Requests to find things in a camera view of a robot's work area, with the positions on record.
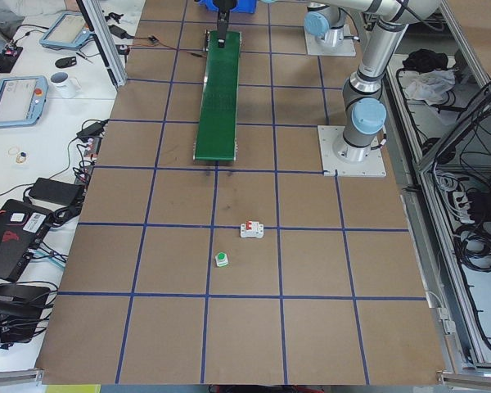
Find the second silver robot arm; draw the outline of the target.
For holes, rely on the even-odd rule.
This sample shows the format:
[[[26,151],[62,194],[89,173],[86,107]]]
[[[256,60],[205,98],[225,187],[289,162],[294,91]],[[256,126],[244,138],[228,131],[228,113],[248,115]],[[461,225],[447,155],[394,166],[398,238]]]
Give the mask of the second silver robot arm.
[[[346,39],[358,41],[358,34],[346,35],[344,27],[349,13],[341,7],[309,2],[304,17],[304,31],[325,47],[339,47]]]

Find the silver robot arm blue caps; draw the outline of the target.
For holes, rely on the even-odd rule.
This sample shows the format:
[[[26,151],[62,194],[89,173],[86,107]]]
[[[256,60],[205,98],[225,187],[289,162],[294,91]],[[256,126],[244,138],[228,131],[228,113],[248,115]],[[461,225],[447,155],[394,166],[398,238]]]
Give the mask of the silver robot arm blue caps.
[[[304,29],[317,38],[332,40],[343,29],[348,10],[377,16],[376,26],[358,69],[343,87],[347,125],[340,147],[366,151],[385,123],[386,112],[377,95],[390,58],[409,25],[424,23],[439,7],[439,1],[318,1],[309,2]]]

